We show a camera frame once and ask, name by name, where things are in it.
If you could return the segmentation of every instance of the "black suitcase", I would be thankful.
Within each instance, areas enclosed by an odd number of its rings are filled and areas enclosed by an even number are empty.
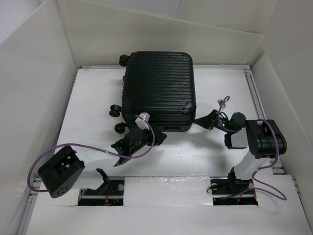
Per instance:
[[[190,129],[196,115],[196,93],[189,54],[138,51],[120,56],[119,63],[126,66],[126,72],[122,109],[117,110],[122,111],[127,125],[135,125],[135,115],[147,112],[149,123],[158,131]]]

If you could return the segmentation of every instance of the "suitcase wheel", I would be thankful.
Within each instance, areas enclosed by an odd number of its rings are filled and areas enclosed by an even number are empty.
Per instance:
[[[126,131],[126,127],[128,125],[125,123],[119,123],[117,125],[115,125],[114,130],[119,133],[119,134],[123,134]]]
[[[119,65],[122,67],[125,67],[127,65],[128,60],[130,59],[130,56],[128,55],[121,55],[119,57]]]
[[[110,109],[111,110],[109,111],[109,115],[111,117],[116,118],[116,117],[120,116],[120,112],[122,111],[122,107],[121,106],[113,104],[113,105],[111,105]]]

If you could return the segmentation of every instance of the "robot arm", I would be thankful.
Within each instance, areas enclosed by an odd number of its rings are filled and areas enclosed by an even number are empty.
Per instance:
[[[162,144],[167,137],[166,134],[157,131],[153,126],[151,126],[152,130],[149,130],[143,121],[136,123],[138,125],[137,127],[132,127],[124,138],[111,145],[119,155],[131,157],[146,145],[151,146],[153,144],[155,146]],[[151,131],[154,132],[154,143]],[[80,154],[80,152],[74,151],[71,146],[65,146],[39,168],[38,175],[46,186],[50,196],[52,198],[58,198],[73,187],[88,164],[95,161],[107,163],[107,160],[108,158],[105,158],[103,154],[89,157],[86,154]],[[115,166],[124,164],[129,160],[130,158],[120,157]],[[108,191],[110,179],[102,169],[98,168],[96,171],[100,173],[104,181],[95,190],[101,194]]]
[[[243,160],[233,167],[227,179],[211,179],[215,188],[213,195],[234,195],[247,189],[252,183],[252,175],[267,161],[276,156],[276,145],[271,131],[262,121],[246,120],[240,113],[234,113],[231,120],[221,117],[218,121],[218,112],[213,110],[209,115],[194,121],[206,129],[214,127],[225,131],[224,142],[228,149],[242,149],[249,147]],[[266,120],[272,127],[278,143],[279,154],[284,154],[287,143],[273,120]]]

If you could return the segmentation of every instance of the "white platform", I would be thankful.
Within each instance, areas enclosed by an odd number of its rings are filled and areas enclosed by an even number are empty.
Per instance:
[[[58,143],[107,148],[122,138],[114,131],[122,118],[110,117],[109,110],[111,104],[121,104],[123,74],[123,68],[78,71]],[[243,70],[195,67],[195,84],[197,118],[217,109],[217,100],[226,95],[231,97],[225,110],[229,116],[240,111],[248,119],[257,118]],[[85,150],[74,149],[79,153]],[[113,168],[117,158],[110,157],[107,164],[95,166],[110,176],[226,176],[246,152],[228,150],[223,132],[193,125],[186,133],[168,133],[161,146],[140,159]],[[102,181],[96,172],[86,171],[83,177],[89,185],[98,186]],[[173,191],[166,195],[167,202],[158,200],[154,205],[144,199],[125,199],[128,206],[124,207],[73,207],[77,205],[77,189],[58,199],[40,193],[27,234],[55,234],[56,228],[58,234],[311,234],[290,176],[273,175],[269,169],[261,171],[258,178],[277,186],[286,194],[287,202],[258,193],[258,207],[208,206],[211,203],[206,202],[173,207],[177,205],[170,206],[168,201],[186,200]]]

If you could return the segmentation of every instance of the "purple cable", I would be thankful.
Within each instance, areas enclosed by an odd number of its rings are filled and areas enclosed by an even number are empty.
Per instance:
[[[275,148],[276,148],[276,153],[275,153],[275,154],[276,154],[276,155],[275,155],[275,159],[274,159],[274,161],[272,162],[272,164],[267,165],[267,166],[262,166],[262,167],[260,167],[257,171],[255,171],[255,172],[252,174],[252,178],[253,178],[254,181],[256,181],[256,182],[258,182],[258,183],[260,183],[260,184],[262,184],[262,185],[268,186],[268,187],[272,188],[273,190],[277,191],[280,195],[282,195],[282,197],[280,197],[280,196],[278,196],[278,195],[276,195],[276,194],[274,194],[274,193],[272,193],[272,192],[270,192],[270,191],[267,191],[266,189],[263,189],[263,188],[247,188],[246,190],[244,190],[244,191],[242,191],[242,192],[240,192],[240,193],[237,193],[237,194],[231,195],[231,196],[227,196],[227,197],[221,197],[220,199],[229,199],[229,198],[233,198],[233,197],[242,195],[242,194],[245,193],[245,192],[249,192],[249,191],[252,191],[252,190],[260,190],[260,191],[266,192],[266,193],[268,193],[268,194],[270,194],[270,195],[272,195],[272,196],[274,196],[274,197],[277,197],[277,198],[279,198],[279,199],[281,199],[281,200],[287,201],[287,197],[286,197],[279,189],[275,188],[275,187],[272,186],[272,185],[269,185],[269,184],[267,184],[267,183],[264,183],[264,182],[262,182],[262,181],[260,181],[260,180],[257,180],[257,179],[255,178],[255,175],[256,175],[256,173],[258,173],[259,170],[273,167],[273,166],[277,163],[278,157],[279,157],[278,142],[277,142],[277,138],[276,138],[276,136],[275,136],[275,133],[274,133],[273,128],[270,126],[270,124],[268,123],[268,121],[266,121],[266,120],[264,120],[264,119],[259,119],[259,120],[257,120],[257,121],[262,121],[262,122],[264,122],[264,123],[268,126],[268,129],[270,130],[270,132],[271,132],[271,134],[272,134],[272,136],[273,136],[273,138],[274,138]]]
[[[226,96],[226,97],[223,99],[223,101],[221,102],[220,108],[219,108],[219,110],[217,111],[217,120],[219,121],[219,125],[221,126],[221,128],[222,128],[223,130],[225,130],[225,131],[227,131],[227,132],[231,132],[231,133],[237,133],[238,131],[233,131],[233,130],[229,130],[229,129],[225,128],[225,127],[223,126],[223,123],[222,123],[221,117],[220,117],[222,107],[224,106],[224,104],[225,104],[227,101],[229,101],[229,99],[230,99],[230,96]]]
[[[149,127],[149,130],[151,131],[151,134],[152,134],[152,144],[151,146],[147,149],[146,152],[138,155],[138,156],[124,156],[124,155],[120,155],[120,154],[117,154],[117,153],[113,153],[113,152],[109,152],[105,149],[102,149],[102,148],[97,148],[97,147],[93,147],[93,146],[89,146],[89,145],[84,145],[84,144],[79,144],[79,143],[63,143],[63,144],[60,144],[60,145],[57,145],[55,147],[52,147],[51,149],[47,150],[46,152],[42,153],[36,160],[35,162],[33,163],[33,165],[31,166],[29,172],[28,172],[28,176],[27,176],[27,185],[28,187],[30,188],[30,190],[34,191],[34,192],[48,192],[48,190],[45,190],[45,189],[36,189],[32,186],[31,184],[31,175],[33,173],[33,170],[35,168],[35,166],[37,165],[37,163],[45,156],[47,155],[48,153],[52,152],[53,150],[57,149],[57,148],[61,148],[61,147],[65,147],[65,146],[77,146],[77,147],[82,147],[82,148],[88,148],[88,149],[93,149],[93,150],[96,150],[96,151],[99,151],[99,152],[103,152],[103,153],[107,153],[107,154],[110,154],[110,155],[113,155],[113,156],[117,156],[117,157],[120,157],[120,158],[126,158],[126,159],[135,159],[135,158],[141,158],[142,156],[146,155],[147,153],[150,152],[150,150],[153,148],[153,146],[155,145],[155,141],[156,141],[156,136],[155,136],[155,133],[152,129],[152,126],[146,122],[144,120],[144,122],[148,125]]]

